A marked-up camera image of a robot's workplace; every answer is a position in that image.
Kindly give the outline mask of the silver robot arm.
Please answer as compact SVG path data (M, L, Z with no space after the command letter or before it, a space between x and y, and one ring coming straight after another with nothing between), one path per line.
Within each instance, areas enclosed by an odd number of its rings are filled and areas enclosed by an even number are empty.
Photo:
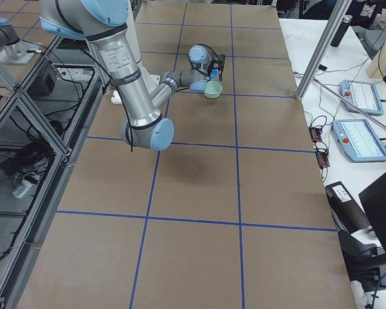
M174 124L162 115L162 105L181 88L203 93L211 80L223 76L225 55L197 44L188 51L189 70L170 71L159 83L149 81L129 1L41 1L40 20L48 33L95 47L124 106L120 134L130 146L168 148Z

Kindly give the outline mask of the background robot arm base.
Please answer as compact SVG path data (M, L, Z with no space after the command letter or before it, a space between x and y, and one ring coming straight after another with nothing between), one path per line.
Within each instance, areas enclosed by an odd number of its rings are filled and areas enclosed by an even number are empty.
M27 65L35 48L23 42L10 21L0 17L0 61L3 64Z

